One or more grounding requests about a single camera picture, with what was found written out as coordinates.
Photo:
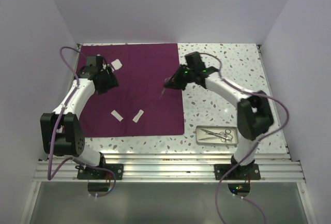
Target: black bracket corner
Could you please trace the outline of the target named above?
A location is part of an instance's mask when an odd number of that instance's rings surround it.
[[[107,173],[105,171],[94,170],[89,167],[76,166],[78,169],[77,179],[79,180],[105,180]],[[106,163],[103,166],[104,169],[108,169],[114,172],[116,180],[122,180],[124,165],[122,163]]]
[[[214,174],[215,174],[215,179],[216,180],[220,180],[221,177],[227,172],[229,171],[231,168],[233,167],[232,164],[216,164],[214,165]],[[242,172],[238,172],[238,170],[234,170],[233,172],[231,172],[226,178],[225,180],[260,180],[261,179],[261,175],[260,175],[260,169],[259,169],[259,165],[257,164],[253,164],[251,168],[242,171]]]

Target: terrazzo tabletop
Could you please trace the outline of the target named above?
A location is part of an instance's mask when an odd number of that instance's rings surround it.
[[[84,44],[84,46],[105,46],[109,43]],[[270,94],[266,75],[255,44],[179,43],[179,62],[185,63],[184,55],[190,52],[207,52],[218,56],[223,62],[222,74],[242,87],[253,91],[263,90]],[[218,62],[202,56],[206,66],[219,67]],[[200,145],[196,143],[196,126],[236,126],[236,110],[221,96],[201,86],[188,84],[183,94],[185,133],[177,136],[140,136],[117,138],[86,138],[85,143],[102,153],[138,154],[232,154],[234,146]],[[275,106],[272,103],[275,123],[270,130],[279,126]],[[282,132],[264,139],[258,147],[260,154],[286,154]]]

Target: cable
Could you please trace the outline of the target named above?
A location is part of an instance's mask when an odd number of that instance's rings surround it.
[[[61,117],[63,115],[63,112],[64,110],[66,109],[66,105],[68,104],[68,102],[71,100],[72,96],[75,94],[75,92],[77,91],[78,89],[78,86],[80,84],[79,82],[79,77],[77,75],[77,73],[75,72],[75,70],[68,64],[68,62],[65,60],[64,56],[63,56],[63,49],[70,49],[70,50],[73,50],[77,53],[79,53],[80,55],[84,56],[86,59],[86,55],[82,52],[80,52],[79,50],[75,49],[75,48],[72,48],[72,47],[61,47],[60,50],[59,50],[59,53],[60,53],[60,57],[62,59],[62,61],[65,63],[65,65],[69,68],[69,70],[73,73],[76,81],[77,81],[77,85],[76,87],[72,90],[72,92],[70,93],[70,95],[68,96],[68,98],[65,100],[64,102],[64,105],[63,107],[61,108],[61,111],[56,119],[56,122],[55,122],[55,125],[54,125],[54,128],[53,128],[53,132],[52,132],[52,138],[51,138],[51,144],[50,144],[50,152],[49,152],[49,161],[48,161],[48,171],[47,171],[47,179],[50,181],[53,179],[53,177],[56,175],[56,173],[59,171],[59,169],[69,160],[74,160],[76,163],[82,165],[81,162],[79,162],[78,160],[76,159],[73,159],[73,158],[66,158],[64,159],[59,165],[58,167],[54,170],[54,172],[52,173],[52,164],[53,164],[53,154],[54,154],[54,143],[55,143],[55,137],[56,137],[56,131],[57,131],[57,128],[59,126],[59,123],[61,121]],[[89,165],[86,165],[87,167],[91,168],[91,169],[94,169],[94,170],[99,170],[99,171],[106,171],[107,173],[110,173],[114,179],[114,184],[113,186],[104,194],[101,194],[101,195],[94,195],[95,197],[103,197],[103,196],[106,196],[107,194],[109,194],[109,192],[115,187],[115,184],[116,184],[116,175],[114,174],[114,172],[112,172],[111,170],[108,170],[108,169],[105,169],[105,168],[99,168],[99,167],[94,167],[94,166],[89,166]]]
[[[264,94],[259,94],[259,93],[252,93],[252,92],[247,92],[247,91],[244,91],[240,88],[238,88],[237,86],[233,85],[232,83],[230,83],[228,80],[226,80],[225,78],[222,77],[222,74],[221,74],[221,70],[222,70],[222,61],[217,57],[217,56],[214,56],[212,54],[209,54],[209,53],[205,53],[205,52],[202,52],[200,53],[200,55],[207,55],[207,56],[210,56],[210,57],[213,57],[214,59],[216,59],[220,66],[219,66],[219,70],[218,70],[218,74],[219,74],[219,77],[220,79],[226,83],[228,86],[232,87],[233,89],[243,93],[243,94],[247,94],[247,95],[251,95],[251,96],[259,96],[259,97],[264,97],[264,98],[267,98],[267,99],[270,99],[270,100],[273,100],[275,102],[277,102],[278,104],[280,104],[283,109],[285,110],[286,112],[286,119],[285,119],[285,122],[278,128],[276,128],[274,131],[271,131],[267,134],[263,134],[261,135],[255,145],[253,146],[253,148],[247,153],[247,155],[242,159],[240,160],[235,166],[233,166],[229,171],[227,171],[223,176],[222,178],[220,179],[218,185],[217,185],[217,189],[216,189],[216,193],[215,193],[215,206],[216,206],[216,210],[217,210],[217,214],[219,216],[219,218],[223,221],[224,224],[226,224],[227,222],[224,220],[221,212],[220,212],[220,209],[219,209],[219,204],[218,204],[218,194],[219,194],[219,190],[220,190],[220,187],[221,187],[221,183],[222,181],[233,171],[235,170],[246,158],[248,158],[253,152],[254,150],[258,147],[259,143],[261,143],[261,140],[269,137],[270,135],[273,135],[274,133],[282,130],[286,125],[287,123],[289,122],[289,119],[290,119],[290,113],[289,113],[289,110],[288,108],[284,105],[284,103],[282,103],[281,101],[277,100],[276,98],[272,97],[272,96],[267,96],[267,95],[264,95]],[[255,203],[253,202],[252,200],[249,200],[249,199],[246,199],[246,198],[243,198],[244,200],[250,202],[251,204],[253,204],[254,206],[256,206],[259,211],[261,212],[261,214],[263,215],[263,219],[264,219],[264,223],[266,224],[267,223],[267,220],[266,220],[266,216],[263,212],[263,210]]]

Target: white bandage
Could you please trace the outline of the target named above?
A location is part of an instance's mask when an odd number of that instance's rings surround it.
[[[117,113],[116,110],[113,110],[113,112],[111,113],[116,119],[118,119],[118,121],[120,122],[121,120],[123,120],[123,117]]]
[[[119,61],[119,59],[114,60],[111,62],[111,64],[115,70],[119,70],[122,67],[122,63]]]
[[[132,119],[135,123],[139,121],[139,118],[143,115],[144,111],[139,110],[138,114]]]

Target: white wall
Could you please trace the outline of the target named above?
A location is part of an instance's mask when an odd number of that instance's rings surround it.
[[[262,43],[287,0],[55,0],[76,42]]]
[[[319,223],[330,223],[331,1],[289,0],[262,59],[273,94],[292,114],[285,135],[302,162]]]
[[[53,0],[0,0],[0,223],[20,220],[42,151],[40,116],[67,88],[63,45],[74,42]]]

